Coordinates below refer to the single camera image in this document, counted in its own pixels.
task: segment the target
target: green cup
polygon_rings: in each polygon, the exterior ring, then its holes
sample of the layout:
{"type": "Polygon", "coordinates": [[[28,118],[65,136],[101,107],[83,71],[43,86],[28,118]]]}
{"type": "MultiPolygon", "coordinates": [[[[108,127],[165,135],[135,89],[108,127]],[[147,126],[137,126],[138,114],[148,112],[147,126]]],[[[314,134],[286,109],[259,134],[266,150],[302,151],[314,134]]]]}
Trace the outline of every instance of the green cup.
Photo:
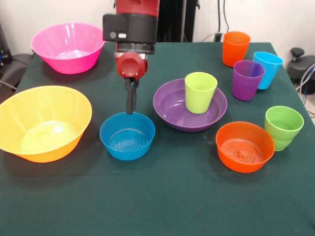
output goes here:
{"type": "Polygon", "coordinates": [[[301,114],[290,107],[275,106],[266,112],[265,130],[274,140],[276,151],[282,151],[289,146],[303,125],[301,114]]]}
{"type": "Polygon", "coordinates": [[[186,108],[194,114],[205,113],[209,109],[218,82],[213,75],[194,72],[186,76],[186,108]]]}

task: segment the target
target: cable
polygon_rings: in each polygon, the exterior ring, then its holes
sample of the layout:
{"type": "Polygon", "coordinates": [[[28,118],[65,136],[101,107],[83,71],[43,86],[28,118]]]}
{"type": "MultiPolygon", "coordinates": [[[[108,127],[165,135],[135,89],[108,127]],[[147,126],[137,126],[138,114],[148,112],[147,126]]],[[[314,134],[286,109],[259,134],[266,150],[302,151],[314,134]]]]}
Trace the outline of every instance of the cable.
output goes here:
{"type": "Polygon", "coordinates": [[[300,86],[298,86],[295,90],[300,90],[300,93],[302,93],[302,86],[311,78],[312,74],[315,71],[315,63],[312,64],[303,74],[302,79],[301,79],[301,83],[300,86]]]}
{"type": "Polygon", "coordinates": [[[311,115],[315,116],[314,112],[310,112],[310,111],[307,111],[307,112],[310,113],[311,115]]]}
{"type": "Polygon", "coordinates": [[[14,86],[12,86],[12,85],[10,85],[10,84],[8,84],[8,83],[6,83],[6,82],[2,81],[2,80],[0,80],[0,83],[2,83],[2,84],[4,84],[4,85],[6,85],[6,86],[8,86],[8,87],[10,87],[11,89],[14,89],[14,90],[16,90],[16,89],[17,89],[16,87],[14,87],[14,86]]]}
{"type": "Polygon", "coordinates": [[[304,95],[303,95],[303,100],[302,100],[304,105],[305,105],[305,103],[306,103],[306,98],[307,98],[306,92],[307,92],[307,87],[308,87],[308,85],[309,85],[309,80],[307,81],[306,86],[305,86],[305,89],[304,89],[304,95]]]}
{"type": "Polygon", "coordinates": [[[222,33],[222,32],[215,32],[215,33],[212,33],[212,34],[208,35],[207,37],[205,37],[201,42],[204,42],[204,41],[205,41],[207,38],[209,38],[210,36],[215,35],[215,34],[218,34],[218,33],[224,35],[224,33],[222,33]]]}
{"type": "Polygon", "coordinates": [[[226,14],[225,14],[225,0],[223,0],[223,14],[224,14],[225,23],[226,23],[226,25],[227,25],[227,30],[226,30],[226,32],[228,32],[230,26],[228,25],[228,22],[227,22],[227,20],[226,20],[226,14]]]}
{"type": "Polygon", "coordinates": [[[220,0],[218,0],[218,18],[219,18],[219,29],[218,29],[218,32],[220,32],[221,31],[220,0]]]}
{"type": "Polygon", "coordinates": [[[22,63],[22,64],[24,64],[24,65],[26,65],[26,66],[29,66],[29,65],[27,65],[25,62],[22,62],[21,60],[16,60],[16,59],[12,59],[12,60],[14,60],[14,61],[18,61],[19,63],[22,63]]]}

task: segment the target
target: purple bowl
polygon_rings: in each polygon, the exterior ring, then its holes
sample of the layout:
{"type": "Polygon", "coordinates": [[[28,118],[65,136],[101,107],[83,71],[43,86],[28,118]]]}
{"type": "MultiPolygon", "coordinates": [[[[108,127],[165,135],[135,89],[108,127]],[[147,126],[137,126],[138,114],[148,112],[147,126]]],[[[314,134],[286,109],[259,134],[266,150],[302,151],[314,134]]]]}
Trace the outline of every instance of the purple bowl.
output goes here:
{"type": "Polygon", "coordinates": [[[162,85],[155,93],[153,106],[156,113],[171,127],[183,132],[198,132],[209,128],[226,112],[227,100],[216,88],[208,111],[193,114],[186,109],[185,79],[177,79],[162,85]]]}

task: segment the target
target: dark green tablecloth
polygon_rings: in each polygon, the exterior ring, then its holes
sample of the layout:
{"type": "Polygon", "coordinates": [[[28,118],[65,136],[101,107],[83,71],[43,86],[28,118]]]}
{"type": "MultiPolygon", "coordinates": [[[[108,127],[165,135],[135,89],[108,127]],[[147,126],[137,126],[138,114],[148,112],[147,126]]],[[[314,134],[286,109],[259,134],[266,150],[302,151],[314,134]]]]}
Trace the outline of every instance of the dark green tablecloth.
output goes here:
{"type": "MultiPolygon", "coordinates": [[[[271,87],[252,101],[231,94],[232,68],[221,61],[220,43],[159,43],[140,81],[137,111],[156,125],[149,153],[133,162],[111,157],[98,131],[126,107],[123,80],[106,43],[97,65],[74,76],[53,71],[34,57],[19,90],[66,85],[83,92],[93,119],[67,157],[36,164],[0,152],[1,236],[313,236],[315,235],[315,127],[281,68],[271,87]],[[188,73],[213,74],[228,100],[224,117],[208,130],[182,133],[155,114],[154,92],[188,73]],[[229,170],[219,160],[215,134],[244,120],[263,126],[274,105],[298,110],[305,126],[293,143],[252,174],[229,170]]],[[[274,53],[253,43],[247,53],[274,53]]]]}

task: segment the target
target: orange bowl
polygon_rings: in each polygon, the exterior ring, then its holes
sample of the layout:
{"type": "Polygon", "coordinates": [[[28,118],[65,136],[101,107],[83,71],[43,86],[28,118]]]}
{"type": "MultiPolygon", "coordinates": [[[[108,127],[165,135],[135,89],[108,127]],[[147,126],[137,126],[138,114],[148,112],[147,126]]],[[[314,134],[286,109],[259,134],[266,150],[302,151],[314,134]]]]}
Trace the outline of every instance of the orange bowl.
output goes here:
{"type": "Polygon", "coordinates": [[[33,162],[51,162],[77,146],[92,118],[89,100],[63,86],[17,93],[0,104],[0,149],[33,162]]]}
{"type": "Polygon", "coordinates": [[[248,122],[231,122],[216,135],[218,154],[231,170],[251,173],[259,170],[273,156],[275,144],[263,128],[248,122]]]}

